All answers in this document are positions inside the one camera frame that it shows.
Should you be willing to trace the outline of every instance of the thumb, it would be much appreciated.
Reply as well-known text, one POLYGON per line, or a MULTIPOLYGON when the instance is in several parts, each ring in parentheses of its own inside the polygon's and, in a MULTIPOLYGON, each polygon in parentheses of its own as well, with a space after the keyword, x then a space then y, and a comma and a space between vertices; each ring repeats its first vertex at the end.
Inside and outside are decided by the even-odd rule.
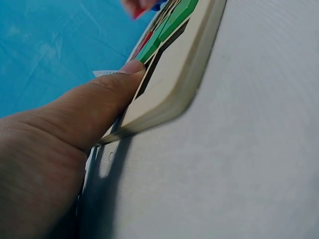
POLYGON ((98 77, 40 108, 41 127, 80 150, 92 147, 131 103, 145 68, 132 60, 119 72, 98 77))

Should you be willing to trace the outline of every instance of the blue cloth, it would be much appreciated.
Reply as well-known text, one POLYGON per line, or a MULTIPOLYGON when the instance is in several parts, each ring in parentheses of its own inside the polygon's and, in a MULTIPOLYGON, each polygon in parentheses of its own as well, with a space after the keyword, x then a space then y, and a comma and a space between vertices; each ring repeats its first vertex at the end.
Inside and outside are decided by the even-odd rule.
POLYGON ((118 70, 153 16, 132 21, 120 0, 1 0, 0 117, 118 70))

